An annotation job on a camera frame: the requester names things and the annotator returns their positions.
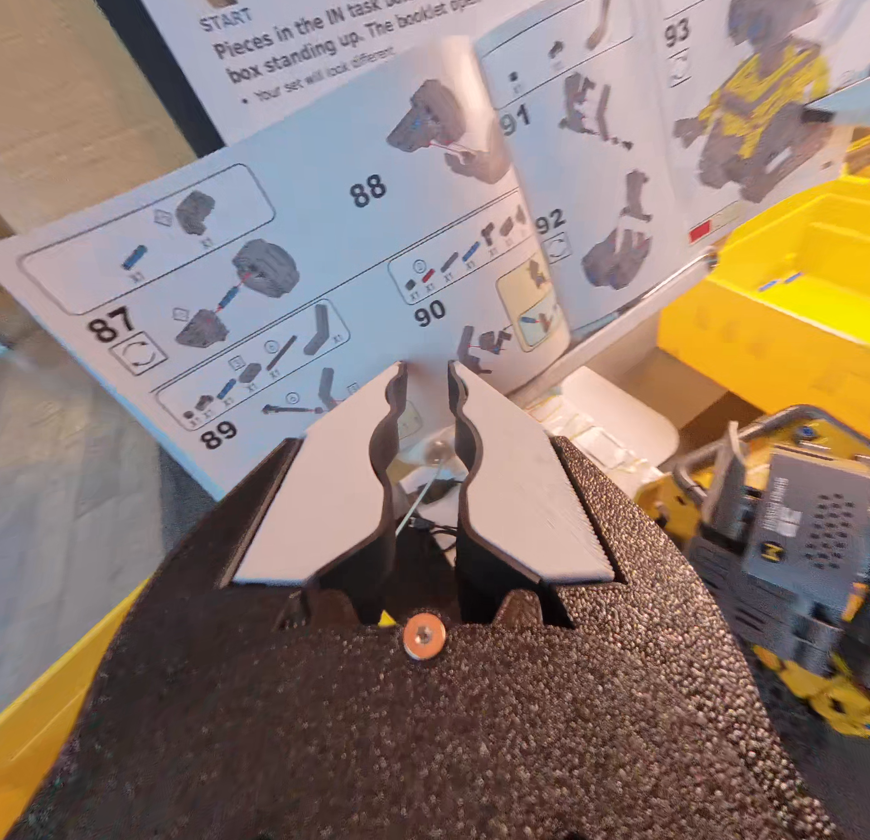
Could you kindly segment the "white book stand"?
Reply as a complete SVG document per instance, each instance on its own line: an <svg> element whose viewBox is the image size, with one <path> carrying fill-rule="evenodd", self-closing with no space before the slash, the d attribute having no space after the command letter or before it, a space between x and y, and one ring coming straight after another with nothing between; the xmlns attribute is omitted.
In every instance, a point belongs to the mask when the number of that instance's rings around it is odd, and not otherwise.
<svg viewBox="0 0 870 840"><path fill-rule="evenodd" d="M595 323L591 334L508 398L525 410L547 397L562 396L660 469L676 453L679 432L671 420L625 389L626 374L615 383L616 359L631 357L632 368L652 367L660 313L706 278L717 259L716 250L708 248L624 309Z"/></svg>

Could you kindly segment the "building instruction booklet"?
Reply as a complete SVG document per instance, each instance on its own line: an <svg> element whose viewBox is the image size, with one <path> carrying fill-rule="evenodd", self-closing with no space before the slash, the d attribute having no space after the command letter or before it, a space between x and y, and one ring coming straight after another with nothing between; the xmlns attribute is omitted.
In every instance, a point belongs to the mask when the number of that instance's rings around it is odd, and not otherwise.
<svg viewBox="0 0 870 840"><path fill-rule="evenodd" d="M509 393L702 242L836 174L803 123L868 0L537 0L2 247L2 288L212 495L407 361Z"/></svg>

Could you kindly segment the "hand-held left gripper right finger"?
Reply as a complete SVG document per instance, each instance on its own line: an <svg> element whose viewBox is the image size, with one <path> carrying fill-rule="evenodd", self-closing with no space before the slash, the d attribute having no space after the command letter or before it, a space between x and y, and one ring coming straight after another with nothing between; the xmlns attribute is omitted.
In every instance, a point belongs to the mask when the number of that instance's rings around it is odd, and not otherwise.
<svg viewBox="0 0 870 840"><path fill-rule="evenodd" d="M611 583L614 568L540 423L449 362L454 449L467 470L457 563L479 583L494 563L531 583Z"/></svg>

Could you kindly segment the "yellow storage bin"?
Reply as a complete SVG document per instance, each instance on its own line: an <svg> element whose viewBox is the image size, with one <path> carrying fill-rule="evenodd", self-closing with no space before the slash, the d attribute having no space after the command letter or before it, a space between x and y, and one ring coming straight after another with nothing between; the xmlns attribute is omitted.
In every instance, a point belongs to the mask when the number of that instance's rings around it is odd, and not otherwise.
<svg viewBox="0 0 870 840"><path fill-rule="evenodd" d="M712 273L663 311L658 345L759 410L810 404L868 435L868 178L797 193L738 227Z"/></svg>
<svg viewBox="0 0 870 840"><path fill-rule="evenodd" d="M1 837L24 813L68 740L104 654L143 581L1 715Z"/></svg>

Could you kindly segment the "white paper sheet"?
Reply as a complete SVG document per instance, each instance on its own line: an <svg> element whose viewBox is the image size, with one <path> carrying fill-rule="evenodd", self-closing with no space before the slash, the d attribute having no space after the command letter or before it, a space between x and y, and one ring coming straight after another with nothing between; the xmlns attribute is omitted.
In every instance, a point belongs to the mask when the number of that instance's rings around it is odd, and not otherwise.
<svg viewBox="0 0 870 840"><path fill-rule="evenodd" d="M621 443L562 396L550 396L525 409L551 436L563 436L628 495L664 473Z"/></svg>

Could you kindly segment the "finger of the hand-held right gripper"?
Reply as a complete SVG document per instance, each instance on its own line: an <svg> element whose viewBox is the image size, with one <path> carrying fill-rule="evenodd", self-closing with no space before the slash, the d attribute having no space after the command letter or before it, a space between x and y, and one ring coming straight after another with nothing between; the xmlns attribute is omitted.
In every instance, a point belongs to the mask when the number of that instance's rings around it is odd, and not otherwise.
<svg viewBox="0 0 870 840"><path fill-rule="evenodd" d="M844 84L821 95L812 91L802 107L803 123L869 125L869 66L850 73Z"/></svg>

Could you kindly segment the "yellow tracked toy robot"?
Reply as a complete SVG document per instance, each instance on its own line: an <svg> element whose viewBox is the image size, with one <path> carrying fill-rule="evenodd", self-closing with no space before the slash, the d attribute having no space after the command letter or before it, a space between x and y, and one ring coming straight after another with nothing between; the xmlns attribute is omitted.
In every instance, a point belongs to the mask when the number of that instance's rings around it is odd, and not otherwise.
<svg viewBox="0 0 870 840"><path fill-rule="evenodd" d="M867 436L799 404L730 422L635 496L767 676L864 739L868 454Z"/></svg>

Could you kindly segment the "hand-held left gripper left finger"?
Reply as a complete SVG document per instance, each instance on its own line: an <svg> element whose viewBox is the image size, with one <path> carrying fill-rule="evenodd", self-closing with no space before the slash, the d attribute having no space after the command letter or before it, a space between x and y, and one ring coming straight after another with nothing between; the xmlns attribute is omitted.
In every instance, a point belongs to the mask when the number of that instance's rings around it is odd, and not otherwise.
<svg viewBox="0 0 870 840"><path fill-rule="evenodd" d="M237 584L382 585L407 367L395 362L311 425L233 572Z"/></svg>

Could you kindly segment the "white paper sign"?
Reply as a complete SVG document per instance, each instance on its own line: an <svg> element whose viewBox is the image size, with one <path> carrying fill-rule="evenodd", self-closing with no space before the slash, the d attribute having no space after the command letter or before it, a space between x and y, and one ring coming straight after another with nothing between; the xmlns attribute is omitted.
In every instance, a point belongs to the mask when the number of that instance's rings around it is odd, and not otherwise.
<svg viewBox="0 0 870 840"><path fill-rule="evenodd" d="M409 49L537 0L141 0L231 145Z"/></svg>

